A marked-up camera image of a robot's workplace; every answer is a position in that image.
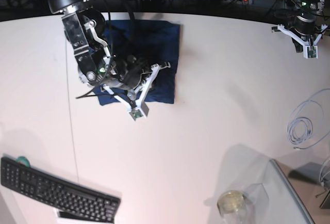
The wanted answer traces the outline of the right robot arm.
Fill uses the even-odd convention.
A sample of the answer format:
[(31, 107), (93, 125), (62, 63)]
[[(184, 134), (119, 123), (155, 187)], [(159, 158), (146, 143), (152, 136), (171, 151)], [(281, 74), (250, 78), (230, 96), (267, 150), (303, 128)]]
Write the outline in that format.
[(92, 6), (89, 0), (47, 0), (51, 13), (63, 13), (64, 34), (73, 48), (80, 80), (95, 89), (103, 84), (110, 88), (134, 90), (149, 73), (143, 58), (128, 53), (135, 35), (135, 16), (127, 0), (120, 0), (129, 14), (129, 37), (118, 48), (110, 19)]

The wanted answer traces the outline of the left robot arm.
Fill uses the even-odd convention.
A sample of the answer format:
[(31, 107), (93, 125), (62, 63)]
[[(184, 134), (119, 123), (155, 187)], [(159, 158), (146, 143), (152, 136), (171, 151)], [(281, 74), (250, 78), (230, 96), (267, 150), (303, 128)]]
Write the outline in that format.
[(273, 26), (272, 31), (289, 36), (304, 58), (318, 58), (318, 42), (329, 30), (328, 24), (317, 24), (317, 18), (327, 18), (324, 5), (325, 0), (285, 0), (285, 8), (274, 11), (284, 23)]

